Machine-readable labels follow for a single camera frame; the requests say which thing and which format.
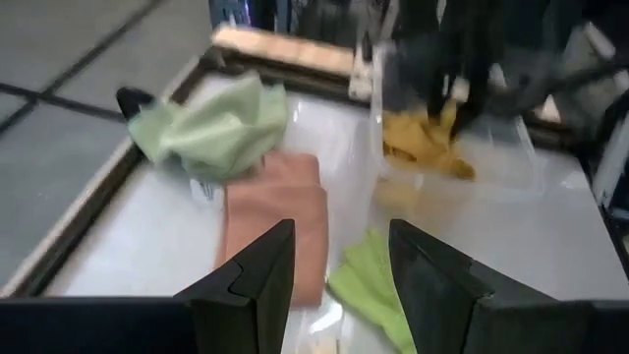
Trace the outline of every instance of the light green cloth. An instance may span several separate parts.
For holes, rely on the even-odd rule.
[[[223,181],[275,147],[287,121],[284,87],[264,88],[257,74],[247,74],[195,111],[175,103],[143,110],[129,132],[152,162],[177,155],[193,176]]]
[[[401,353],[417,353],[381,234],[369,231],[365,241],[345,251],[345,263],[329,276],[328,284],[339,300],[381,326]]]

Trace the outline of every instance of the floor tile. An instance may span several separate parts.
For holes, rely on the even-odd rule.
[[[13,112],[20,109],[24,103],[21,98],[9,94],[0,94],[0,124]]]
[[[42,89],[147,0],[3,0],[0,82]]]
[[[209,46],[206,0],[169,0],[128,32],[60,95],[110,109],[120,86],[159,94],[193,56]]]
[[[120,123],[42,105],[0,139],[0,284],[126,134]]]

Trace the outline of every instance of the towel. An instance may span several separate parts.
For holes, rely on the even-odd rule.
[[[325,285],[327,196],[318,161],[305,153],[271,151],[257,176],[226,186],[223,246],[217,266],[239,253],[279,220],[295,220],[295,282],[292,304],[318,306]]]
[[[425,110],[385,112],[382,131],[385,158],[392,166],[403,170],[429,170],[474,180],[474,167],[459,156],[450,141],[455,119],[454,101],[444,107],[439,124],[433,124]]]
[[[365,241],[346,250],[345,263],[330,274],[328,284],[341,302],[381,326],[401,353],[417,353],[380,233],[369,231]]]
[[[249,73],[194,111],[172,102],[144,109],[129,132],[153,163],[175,155],[195,178],[225,181],[259,163],[287,122],[284,87],[266,89]]]

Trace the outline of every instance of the transparent bin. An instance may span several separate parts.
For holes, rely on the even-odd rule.
[[[389,214],[409,219],[409,212],[419,212],[418,200],[422,204],[438,202],[434,207],[446,208],[463,201],[520,203],[543,193],[535,150],[521,117],[481,117],[461,133],[457,145],[462,157],[475,167],[476,181],[429,171],[402,171],[391,166],[382,151],[382,112],[421,104],[403,83],[395,53],[392,44],[383,44],[374,52],[370,126],[372,157],[379,171],[374,197],[388,208]]]

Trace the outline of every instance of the pink towel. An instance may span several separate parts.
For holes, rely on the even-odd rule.
[[[278,221],[295,220],[296,254],[293,305],[318,306],[327,263],[327,195],[318,161],[309,154],[272,151],[256,177],[226,188],[225,235],[221,266]]]

